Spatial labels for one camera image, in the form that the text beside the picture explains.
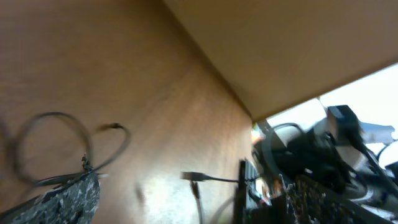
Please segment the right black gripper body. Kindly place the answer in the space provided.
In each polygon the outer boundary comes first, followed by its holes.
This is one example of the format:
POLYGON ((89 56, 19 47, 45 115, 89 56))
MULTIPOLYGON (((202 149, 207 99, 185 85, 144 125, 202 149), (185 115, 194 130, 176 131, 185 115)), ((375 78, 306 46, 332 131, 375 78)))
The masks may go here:
POLYGON ((233 208, 233 224, 289 224, 289 213, 285 195, 267 199, 256 189, 259 174, 248 160, 240 160, 238 188, 233 208))

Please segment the black speckled left gripper right finger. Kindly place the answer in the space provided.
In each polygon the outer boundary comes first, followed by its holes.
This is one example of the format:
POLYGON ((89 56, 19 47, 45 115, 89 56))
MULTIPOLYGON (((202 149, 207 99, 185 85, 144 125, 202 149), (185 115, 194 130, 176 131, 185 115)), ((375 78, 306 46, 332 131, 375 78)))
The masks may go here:
POLYGON ((390 223, 379 215, 360 206, 367 202, 373 191, 366 188, 365 194, 359 198, 346 198, 300 175, 291 181, 286 175, 280 174, 285 202, 285 216, 289 223, 390 223))

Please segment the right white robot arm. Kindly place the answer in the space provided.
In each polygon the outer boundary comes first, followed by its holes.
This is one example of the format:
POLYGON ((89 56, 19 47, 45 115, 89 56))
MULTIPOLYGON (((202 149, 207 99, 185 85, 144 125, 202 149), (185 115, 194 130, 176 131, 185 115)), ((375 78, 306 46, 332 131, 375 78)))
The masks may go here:
POLYGON ((329 106, 310 129, 264 128, 253 163, 241 161, 234 223, 396 223, 397 163, 369 145, 397 142, 392 126, 329 106))

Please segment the black speckled left gripper left finger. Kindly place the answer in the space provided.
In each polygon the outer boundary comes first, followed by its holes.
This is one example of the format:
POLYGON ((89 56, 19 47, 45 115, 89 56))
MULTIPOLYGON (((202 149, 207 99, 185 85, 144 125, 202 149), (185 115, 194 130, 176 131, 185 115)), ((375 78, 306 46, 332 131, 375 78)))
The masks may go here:
POLYGON ((1 213, 1 223, 90 223, 100 200, 100 182, 86 156, 83 172, 42 181, 56 186, 1 213))

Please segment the tan side panel board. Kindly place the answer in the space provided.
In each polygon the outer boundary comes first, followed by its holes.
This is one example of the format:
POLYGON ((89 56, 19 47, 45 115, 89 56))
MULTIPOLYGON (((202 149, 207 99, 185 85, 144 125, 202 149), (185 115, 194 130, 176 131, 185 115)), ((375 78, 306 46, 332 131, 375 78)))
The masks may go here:
POLYGON ((397 62, 397 2, 167 0, 254 121, 397 62))

